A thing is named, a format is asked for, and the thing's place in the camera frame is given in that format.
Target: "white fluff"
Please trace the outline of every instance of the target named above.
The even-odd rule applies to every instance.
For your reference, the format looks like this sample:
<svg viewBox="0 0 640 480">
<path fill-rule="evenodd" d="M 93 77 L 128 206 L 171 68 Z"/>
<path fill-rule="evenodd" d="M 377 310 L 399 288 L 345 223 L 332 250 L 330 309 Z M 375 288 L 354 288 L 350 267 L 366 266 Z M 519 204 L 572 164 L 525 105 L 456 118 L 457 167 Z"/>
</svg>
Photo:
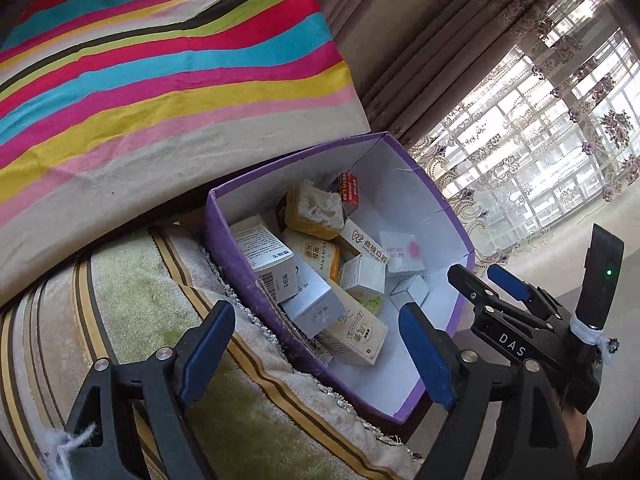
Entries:
<svg viewBox="0 0 640 480">
<path fill-rule="evenodd" d="M 340 195 L 315 188 L 308 180 L 298 188 L 298 214 L 336 232 L 344 228 Z"/>
<path fill-rule="evenodd" d="M 87 443 L 95 431 L 95 424 L 77 436 L 64 430 L 44 432 L 42 447 L 42 466 L 49 480 L 74 480 L 69 464 L 69 455 L 75 449 Z"/>
</svg>

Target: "cardboard box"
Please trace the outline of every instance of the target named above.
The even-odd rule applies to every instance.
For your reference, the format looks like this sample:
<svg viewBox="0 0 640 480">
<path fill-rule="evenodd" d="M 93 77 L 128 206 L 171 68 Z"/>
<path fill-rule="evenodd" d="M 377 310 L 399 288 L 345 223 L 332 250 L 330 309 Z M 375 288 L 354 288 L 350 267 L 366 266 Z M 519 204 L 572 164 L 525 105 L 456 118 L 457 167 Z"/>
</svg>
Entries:
<svg viewBox="0 0 640 480">
<path fill-rule="evenodd" d="M 273 331 L 289 359 L 344 395 L 358 414 L 367 417 L 383 413 L 394 423 L 402 424 L 425 389 L 399 333 L 399 312 L 394 304 L 385 297 L 377 314 L 377 319 L 388 327 L 384 343 L 388 348 L 383 347 L 374 366 L 353 366 L 337 358 L 325 365 L 309 349 L 306 336 L 294 329 L 261 287 L 255 286 L 257 277 L 227 227 L 273 210 L 283 193 L 301 180 L 311 180 L 326 189 L 336 175 L 345 171 L 358 178 L 360 205 L 350 216 L 357 226 L 371 236 L 383 230 L 415 233 L 425 255 L 424 274 L 431 277 L 430 293 L 420 308 L 436 329 L 452 335 L 463 301 L 449 285 L 446 273 L 453 264 L 473 269 L 473 245 L 436 185 L 389 134 L 332 140 L 219 184 L 211 190 L 207 202 L 206 245 L 242 304 Z M 401 281 L 388 276 L 388 290 L 393 289 L 390 280 L 394 285 Z"/>
<path fill-rule="evenodd" d="M 385 265 L 389 260 L 389 254 L 382 246 L 350 218 L 344 221 L 344 229 L 332 241 L 347 254 L 353 256 L 364 254 Z"/>
<path fill-rule="evenodd" d="M 304 335 L 312 338 L 346 311 L 327 282 L 300 254 L 294 253 L 294 257 L 298 269 L 298 293 L 280 306 Z"/>
<path fill-rule="evenodd" d="M 407 276 L 425 269 L 422 250 L 413 233 L 380 231 L 380 244 L 389 255 L 386 268 L 390 274 Z"/>
<path fill-rule="evenodd" d="M 293 252 L 263 224 L 255 223 L 251 227 L 243 224 L 232 236 L 275 303 L 298 293 Z"/>
<path fill-rule="evenodd" d="M 356 211 L 360 205 L 360 199 L 358 198 L 358 179 L 349 171 L 338 175 L 329 185 L 328 191 L 340 195 L 342 208 L 347 216 Z"/>
<path fill-rule="evenodd" d="M 328 283 L 342 301 L 346 313 L 322 330 L 316 339 L 345 364 L 375 364 L 389 328 L 333 280 Z"/>
<path fill-rule="evenodd" d="M 385 264 L 358 254 L 340 269 L 340 286 L 358 301 L 385 295 Z"/>
<path fill-rule="evenodd" d="M 389 299 L 396 306 L 396 309 L 400 310 L 412 301 L 421 306 L 428 293 L 429 285 L 420 274 L 416 274 L 398 283 L 396 288 L 391 291 Z"/>
<path fill-rule="evenodd" d="M 340 249 L 335 244 L 291 229 L 283 232 L 282 241 L 289 249 L 300 254 L 322 278 L 331 278 L 334 282 L 338 280 Z"/>
<path fill-rule="evenodd" d="M 231 231 L 231 234 L 233 234 L 233 233 L 237 233 L 238 231 L 244 231 L 245 229 L 248 229 L 258 224 L 262 224 L 266 226 L 262 216 L 260 215 L 249 216 L 249 218 L 245 218 L 244 220 L 241 220 L 239 222 L 236 222 L 232 226 L 229 226 L 229 230 Z"/>
</svg>

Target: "striped cloth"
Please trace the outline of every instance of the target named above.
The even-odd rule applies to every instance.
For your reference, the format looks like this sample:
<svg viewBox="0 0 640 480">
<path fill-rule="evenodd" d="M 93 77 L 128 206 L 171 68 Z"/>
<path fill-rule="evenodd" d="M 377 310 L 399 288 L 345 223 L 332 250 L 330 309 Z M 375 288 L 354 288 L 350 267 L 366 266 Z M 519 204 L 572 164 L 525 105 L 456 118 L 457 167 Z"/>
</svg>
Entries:
<svg viewBox="0 0 640 480">
<path fill-rule="evenodd" d="M 0 304 L 159 203 L 367 131 L 316 0 L 35 0 L 0 51 Z"/>
<path fill-rule="evenodd" d="M 84 254 L 0 314 L 0 431 L 34 479 L 46 480 L 46 430 L 64 426 L 97 358 L 138 362 L 173 347 L 225 294 L 183 228 L 153 226 Z M 185 413 L 220 478 L 415 477 L 420 463 L 405 448 L 377 439 L 235 311 L 220 365 Z M 150 477 L 167 480 L 145 406 L 133 409 Z"/>
</svg>

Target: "das logo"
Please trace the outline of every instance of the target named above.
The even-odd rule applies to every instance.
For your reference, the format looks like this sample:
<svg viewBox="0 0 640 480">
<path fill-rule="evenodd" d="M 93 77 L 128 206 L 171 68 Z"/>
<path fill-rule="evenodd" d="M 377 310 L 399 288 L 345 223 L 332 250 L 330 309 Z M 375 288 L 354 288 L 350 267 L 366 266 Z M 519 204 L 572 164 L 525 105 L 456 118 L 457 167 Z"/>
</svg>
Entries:
<svg viewBox="0 0 640 480">
<path fill-rule="evenodd" d="M 516 341 L 513 340 L 509 342 L 509 337 L 506 334 L 503 333 L 498 341 L 502 345 L 506 346 L 509 350 L 513 350 L 514 352 L 516 352 L 517 356 L 521 357 L 524 355 L 524 351 L 526 350 L 526 348 L 524 348 L 524 346 L 521 346 L 520 348 L 518 348 L 518 350 L 516 350 Z"/>
</svg>

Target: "sheer curtain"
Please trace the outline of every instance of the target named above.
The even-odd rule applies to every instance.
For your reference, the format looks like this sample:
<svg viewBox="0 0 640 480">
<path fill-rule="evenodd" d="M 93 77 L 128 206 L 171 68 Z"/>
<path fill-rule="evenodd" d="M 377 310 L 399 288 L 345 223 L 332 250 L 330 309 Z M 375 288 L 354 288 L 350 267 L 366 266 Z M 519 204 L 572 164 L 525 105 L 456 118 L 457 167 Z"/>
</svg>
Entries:
<svg viewBox="0 0 640 480">
<path fill-rule="evenodd" d="M 410 151 L 482 271 L 640 176 L 638 59 L 600 0 L 559 0 Z"/>
</svg>

